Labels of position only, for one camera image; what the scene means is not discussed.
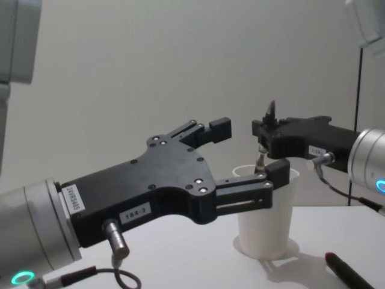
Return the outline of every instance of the pen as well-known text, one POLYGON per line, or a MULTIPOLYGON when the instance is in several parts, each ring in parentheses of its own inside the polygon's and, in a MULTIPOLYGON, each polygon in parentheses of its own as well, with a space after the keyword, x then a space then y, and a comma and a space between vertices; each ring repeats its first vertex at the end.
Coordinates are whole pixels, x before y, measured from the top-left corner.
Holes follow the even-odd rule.
POLYGON ((326 253, 325 260, 329 268, 341 279, 350 289, 374 289, 347 263, 343 262, 336 254, 326 253))

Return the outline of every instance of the marker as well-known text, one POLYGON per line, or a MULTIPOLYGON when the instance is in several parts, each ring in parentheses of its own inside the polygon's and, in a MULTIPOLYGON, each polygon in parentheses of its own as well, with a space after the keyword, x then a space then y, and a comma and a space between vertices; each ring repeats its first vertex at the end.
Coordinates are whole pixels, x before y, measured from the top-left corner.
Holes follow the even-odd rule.
POLYGON ((336 254, 326 253, 325 260, 329 268, 341 279, 350 289, 374 289, 360 275, 357 274, 347 263, 343 262, 336 254))

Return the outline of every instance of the table surface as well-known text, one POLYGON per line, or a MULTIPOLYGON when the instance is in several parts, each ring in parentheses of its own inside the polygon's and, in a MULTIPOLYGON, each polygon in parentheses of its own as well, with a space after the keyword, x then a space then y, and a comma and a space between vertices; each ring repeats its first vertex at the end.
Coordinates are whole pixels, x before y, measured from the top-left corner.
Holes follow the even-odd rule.
MULTIPOLYGON (((346 288, 325 266, 334 252, 374 288, 385 288, 385 219, 363 207, 296 207, 289 250, 280 261, 260 262, 239 252, 236 215, 200 226, 167 216, 125 233, 131 254, 123 269, 143 288, 346 288)), ((96 265, 111 267, 107 242, 81 250, 83 260, 47 275, 96 265)), ((100 274, 72 288, 119 288, 113 274, 100 274)))

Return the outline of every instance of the white paper cup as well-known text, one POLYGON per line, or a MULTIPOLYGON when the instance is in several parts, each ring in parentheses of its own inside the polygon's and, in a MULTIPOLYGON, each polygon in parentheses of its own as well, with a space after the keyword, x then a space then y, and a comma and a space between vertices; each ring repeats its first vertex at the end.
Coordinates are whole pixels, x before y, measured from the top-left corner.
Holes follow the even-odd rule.
MULTIPOLYGON (((233 169, 233 176, 254 174, 254 164, 233 169)), ((243 253, 259 260, 279 259, 285 254, 300 173, 290 169, 290 184, 273 191, 273 207, 238 214, 239 243, 243 253)))

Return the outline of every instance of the white label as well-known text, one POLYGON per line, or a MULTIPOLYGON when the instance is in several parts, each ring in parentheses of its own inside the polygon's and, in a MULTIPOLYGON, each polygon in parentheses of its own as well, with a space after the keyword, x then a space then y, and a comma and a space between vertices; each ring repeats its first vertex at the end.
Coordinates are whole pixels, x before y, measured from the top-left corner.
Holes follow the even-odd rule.
POLYGON ((148 214, 151 214, 151 206, 149 202, 124 211, 120 213, 119 216, 122 224, 126 224, 148 214))
POLYGON ((321 155, 324 155, 324 154, 326 154, 325 149, 320 149, 316 146, 309 146, 309 155, 320 157, 321 155))
POLYGON ((70 215, 85 210, 83 200, 80 197, 76 185, 70 185, 69 187, 62 188, 61 191, 63 192, 64 200, 66 201, 70 215))

